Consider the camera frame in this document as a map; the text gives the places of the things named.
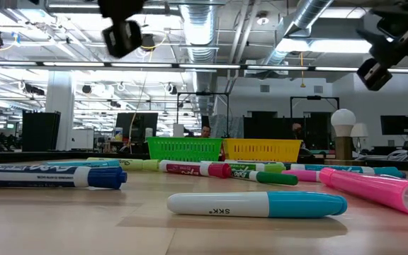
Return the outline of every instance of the silver duct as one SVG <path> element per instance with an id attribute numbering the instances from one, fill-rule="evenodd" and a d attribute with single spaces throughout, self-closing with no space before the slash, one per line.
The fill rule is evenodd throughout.
<path id="1" fill-rule="evenodd" d="M 189 45 L 211 45 L 215 42 L 216 12 L 214 6 L 194 4 L 181 5 L 183 17 L 183 32 Z M 216 52 L 206 48 L 188 48 L 188 56 L 192 63 L 214 63 Z M 194 72 L 193 88 L 195 91 L 214 92 L 216 87 L 216 74 L 212 72 Z M 213 107 L 208 104 L 208 97 L 198 97 L 199 111 L 211 114 Z"/>
<path id="2" fill-rule="evenodd" d="M 294 33 L 298 30 L 311 28 L 312 24 L 322 15 L 325 9 L 333 3 L 333 0 L 300 0 L 297 10 L 293 14 L 293 19 L 289 23 L 284 19 L 278 25 L 280 36 L 278 44 L 284 35 Z M 273 49 L 263 61 L 267 65 L 279 65 L 286 58 L 288 52 Z"/>

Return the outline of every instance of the green marker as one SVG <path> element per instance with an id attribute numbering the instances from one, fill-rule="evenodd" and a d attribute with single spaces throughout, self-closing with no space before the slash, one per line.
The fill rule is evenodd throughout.
<path id="1" fill-rule="evenodd" d="M 260 171 L 232 170 L 231 178 L 257 181 L 259 183 L 274 183 L 297 185 L 298 179 L 294 175 L 266 173 Z"/>
<path id="2" fill-rule="evenodd" d="M 260 171 L 268 173 L 281 173 L 286 170 L 283 164 L 262 164 L 262 163 L 241 163 L 241 162 L 211 162 L 203 161 L 214 164 L 229 164 L 231 170 L 243 170 L 243 171 Z"/>

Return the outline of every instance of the computer monitor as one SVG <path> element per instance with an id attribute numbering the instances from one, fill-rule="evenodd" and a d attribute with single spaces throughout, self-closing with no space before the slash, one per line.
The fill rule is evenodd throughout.
<path id="1" fill-rule="evenodd" d="M 123 129 L 124 138 L 129 138 L 130 136 L 130 124 L 132 123 L 133 114 L 134 113 L 118 113 L 116 127 Z M 146 128 L 151 128 L 153 130 L 153 136 L 155 136 L 158 117 L 158 113 L 137 113 L 133 120 L 132 140 L 144 140 Z"/>
<path id="2" fill-rule="evenodd" d="M 407 115 L 380 116 L 382 135 L 408 135 Z"/>

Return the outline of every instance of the pink highlighter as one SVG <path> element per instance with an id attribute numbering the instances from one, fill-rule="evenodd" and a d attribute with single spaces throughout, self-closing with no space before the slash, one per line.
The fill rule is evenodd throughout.
<path id="1" fill-rule="evenodd" d="M 313 181 L 313 182 L 320 182 L 319 173 L 320 171 L 309 170 L 287 170 L 281 172 L 281 174 L 295 175 L 299 181 Z"/>
<path id="2" fill-rule="evenodd" d="M 408 213 L 408 180 L 355 174 L 330 168 L 322 169 L 319 179 L 328 187 Z"/>

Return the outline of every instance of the green marker cap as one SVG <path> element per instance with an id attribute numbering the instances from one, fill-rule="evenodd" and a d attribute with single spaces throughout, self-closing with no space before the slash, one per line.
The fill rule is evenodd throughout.
<path id="1" fill-rule="evenodd" d="M 284 167 L 284 164 L 266 164 L 264 166 L 264 169 L 266 172 L 269 173 L 278 173 L 280 174 L 283 170 L 286 170 L 286 168 Z"/>
<path id="2" fill-rule="evenodd" d="M 258 172 L 256 180 L 260 183 L 275 183 L 285 185 L 297 185 L 298 178 L 292 174 L 277 174 Z"/>

